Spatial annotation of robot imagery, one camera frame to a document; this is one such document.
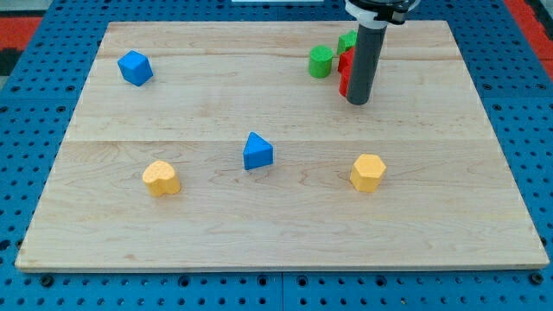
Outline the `black white robot arm flange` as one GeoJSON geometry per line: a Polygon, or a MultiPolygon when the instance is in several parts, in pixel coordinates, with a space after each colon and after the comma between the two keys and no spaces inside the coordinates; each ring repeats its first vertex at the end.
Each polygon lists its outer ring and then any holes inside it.
{"type": "Polygon", "coordinates": [[[361,26],[384,29],[389,24],[402,25],[421,0],[346,0],[345,10],[361,26]]]}

